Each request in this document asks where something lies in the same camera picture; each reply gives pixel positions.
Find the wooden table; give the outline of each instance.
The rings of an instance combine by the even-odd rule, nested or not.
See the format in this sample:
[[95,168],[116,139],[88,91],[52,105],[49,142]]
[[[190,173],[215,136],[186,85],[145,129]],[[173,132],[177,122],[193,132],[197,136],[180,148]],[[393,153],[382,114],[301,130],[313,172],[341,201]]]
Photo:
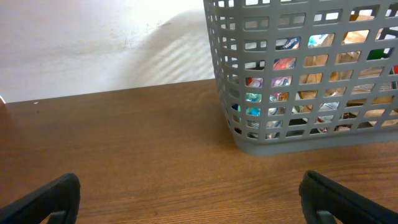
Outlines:
[[77,223],[305,223],[309,169],[398,210],[398,142],[247,155],[214,80],[10,103],[0,147],[0,207],[74,172]]

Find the black plastic part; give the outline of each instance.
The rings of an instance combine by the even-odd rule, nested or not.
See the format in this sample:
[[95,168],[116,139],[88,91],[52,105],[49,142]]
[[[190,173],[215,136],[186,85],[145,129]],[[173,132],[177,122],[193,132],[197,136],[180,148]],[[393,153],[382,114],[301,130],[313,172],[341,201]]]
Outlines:
[[0,224],[74,224],[80,203],[80,183],[75,174],[64,174],[0,210]]
[[308,224],[333,223],[328,211],[344,224],[395,224],[398,213],[389,210],[346,187],[318,174],[307,171],[299,188],[302,209]]

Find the white wall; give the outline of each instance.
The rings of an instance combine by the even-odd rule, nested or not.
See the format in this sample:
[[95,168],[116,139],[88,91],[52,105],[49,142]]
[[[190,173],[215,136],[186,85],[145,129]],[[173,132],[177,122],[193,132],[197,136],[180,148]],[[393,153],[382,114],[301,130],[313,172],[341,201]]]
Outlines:
[[202,0],[0,1],[7,103],[213,77]]

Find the table surface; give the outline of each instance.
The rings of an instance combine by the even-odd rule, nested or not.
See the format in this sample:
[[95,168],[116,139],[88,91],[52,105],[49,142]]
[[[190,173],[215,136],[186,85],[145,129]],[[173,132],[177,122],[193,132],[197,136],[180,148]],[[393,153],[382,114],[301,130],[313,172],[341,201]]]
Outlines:
[[247,155],[214,80],[7,104],[0,146],[0,207],[73,172],[77,223],[305,223],[310,169],[398,211],[398,142]]

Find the gray plastic basket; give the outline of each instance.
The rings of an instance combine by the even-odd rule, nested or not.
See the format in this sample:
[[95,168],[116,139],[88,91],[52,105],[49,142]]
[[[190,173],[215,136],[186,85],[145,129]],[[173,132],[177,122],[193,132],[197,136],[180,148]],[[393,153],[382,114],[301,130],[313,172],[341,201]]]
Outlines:
[[[394,50],[398,43],[398,0],[203,2],[218,93],[229,129],[240,149],[265,156],[397,139],[398,125],[383,124],[398,119],[394,112],[398,109],[398,90],[396,86],[388,90],[382,86],[398,81],[398,75],[391,74],[398,64],[398,50]],[[352,14],[364,13],[373,18],[350,21]],[[344,44],[346,33],[357,30],[369,31],[366,40]],[[320,34],[333,34],[333,42],[328,46],[308,47],[310,37]],[[281,50],[280,45],[291,37],[300,37],[299,48]],[[383,49],[382,59],[368,58],[375,49]],[[338,55],[346,52],[360,52],[358,60],[337,63]],[[314,55],[327,55],[326,63],[304,66],[305,58]],[[280,58],[296,58],[294,67],[274,70],[274,62]],[[368,68],[380,68],[381,72],[375,77],[360,77]],[[333,72],[343,71],[351,72],[349,79],[330,80]],[[300,83],[301,75],[317,73],[322,74],[318,83]],[[292,77],[290,85],[272,86],[275,77],[289,76]],[[262,78],[262,87],[247,86],[250,78]],[[373,88],[367,93],[353,94],[356,86],[361,85],[372,85]],[[323,94],[333,88],[343,91],[333,96]],[[298,93],[307,90],[316,90],[316,96],[297,98]],[[248,101],[248,93],[261,94],[262,101]],[[276,93],[289,95],[285,101],[268,100]],[[392,101],[379,103],[377,99],[382,98],[392,98]],[[358,99],[364,104],[347,105],[347,102]],[[319,110],[329,103],[334,103],[335,107],[328,111]],[[311,105],[311,110],[293,113],[294,108],[304,105]],[[259,116],[248,114],[253,108],[260,110]],[[275,108],[278,113],[271,116]],[[366,112],[372,110],[384,112],[377,117],[366,116]],[[357,117],[345,118],[347,113],[355,113]],[[330,118],[328,122],[317,122],[325,116]],[[267,128],[269,122],[275,124],[272,121],[282,125]],[[373,121],[372,126],[365,125],[369,121]],[[347,126],[345,131],[336,129],[341,125]]]

